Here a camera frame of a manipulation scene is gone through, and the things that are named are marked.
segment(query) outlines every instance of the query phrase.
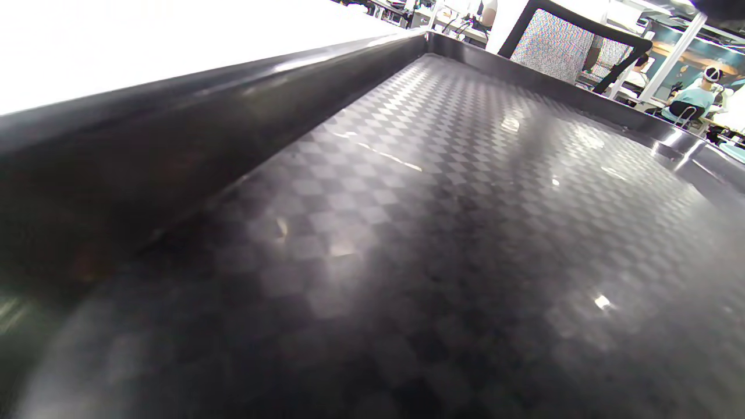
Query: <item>mesh chair back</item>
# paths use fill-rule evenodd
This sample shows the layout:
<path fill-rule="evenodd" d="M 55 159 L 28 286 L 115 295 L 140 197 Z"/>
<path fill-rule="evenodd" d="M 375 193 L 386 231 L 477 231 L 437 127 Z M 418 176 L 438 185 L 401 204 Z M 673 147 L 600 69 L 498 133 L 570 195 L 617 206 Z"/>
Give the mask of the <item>mesh chair back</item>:
<path fill-rule="evenodd" d="M 652 42 L 553 3 L 529 0 L 499 50 L 545 75 L 604 92 Z"/>

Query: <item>light blue shirt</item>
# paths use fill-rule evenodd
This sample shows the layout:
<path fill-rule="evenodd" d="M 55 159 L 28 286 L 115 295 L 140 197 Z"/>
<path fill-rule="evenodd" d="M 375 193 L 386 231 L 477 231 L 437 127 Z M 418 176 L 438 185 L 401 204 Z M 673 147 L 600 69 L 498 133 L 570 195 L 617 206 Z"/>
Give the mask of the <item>light blue shirt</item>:
<path fill-rule="evenodd" d="M 678 96 L 675 97 L 674 101 L 700 106 L 704 109 L 703 114 L 706 115 L 708 109 L 714 104 L 714 93 L 701 89 L 700 87 L 689 87 L 685 90 L 681 90 L 678 93 Z M 671 121 L 678 119 L 678 117 L 673 115 L 668 108 L 662 110 L 662 116 Z"/>

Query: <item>carbon fiber surface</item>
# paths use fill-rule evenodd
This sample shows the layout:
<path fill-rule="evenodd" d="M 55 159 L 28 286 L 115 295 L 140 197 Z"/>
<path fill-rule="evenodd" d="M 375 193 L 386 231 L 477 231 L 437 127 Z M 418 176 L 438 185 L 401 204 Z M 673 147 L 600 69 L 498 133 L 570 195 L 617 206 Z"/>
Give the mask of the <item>carbon fiber surface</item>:
<path fill-rule="evenodd" d="M 742 417 L 741 201 L 653 155 L 426 55 L 98 287 L 17 417 Z"/>

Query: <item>cable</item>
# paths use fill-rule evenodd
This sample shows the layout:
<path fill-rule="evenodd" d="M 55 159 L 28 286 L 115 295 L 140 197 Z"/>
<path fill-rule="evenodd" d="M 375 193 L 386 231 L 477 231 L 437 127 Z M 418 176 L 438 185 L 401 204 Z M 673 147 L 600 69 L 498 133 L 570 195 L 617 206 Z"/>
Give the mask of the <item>cable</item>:
<path fill-rule="evenodd" d="M 451 21 L 450 21 L 450 23 L 448 23 L 447 25 L 445 25 L 445 27 L 444 27 L 444 29 L 443 29 L 443 35 L 445 34 L 445 31 L 447 31 L 447 30 L 448 30 L 448 26 L 452 25 L 452 23 L 453 23 L 453 22 L 455 22 L 455 20 L 456 20 L 456 19 L 458 19 L 458 15 L 457 15 L 457 14 L 456 14 L 456 15 L 455 15 L 455 17 L 453 18 L 453 20 L 451 20 Z"/>
<path fill-rule="evenodd" d="M 457 29 L 457 30 L 455 31 L 455 36 L 456 36 L 456 37 L 458 37 L 458 36 L 460 36 L 460 35 L 463 35 L 463 31 L 464 31 L 464 30 L 466 30 L 466 29 L 468 29 L 468 28 L 467 28 L 467 26 L 468 26 L 468 25 L 469 25 L 470 23 L 471 23 L 471 22 L 466 22 L 466 23 L 463 23 L 463 24 L 462 24 L 462 25 L 460 26 L 460 28 L 458 28 L 458 29 Z"/>

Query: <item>white cap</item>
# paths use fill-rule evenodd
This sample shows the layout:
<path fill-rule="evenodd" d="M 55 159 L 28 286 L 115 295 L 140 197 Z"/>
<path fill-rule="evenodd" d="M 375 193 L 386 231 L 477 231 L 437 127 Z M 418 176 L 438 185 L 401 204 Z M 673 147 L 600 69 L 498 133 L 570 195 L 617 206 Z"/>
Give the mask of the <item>white cap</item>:
<path fill-rule="evenodd" d="M 717 83 L 719 80 L 721 80 L 723 75 L 724 74 L 722 73 L 722 70 L 713 66 L 706 67 L 706 70 L 703 71 L 704 79 L 706 79 L 707 81 L 711 81 L 712 83 Z"/>

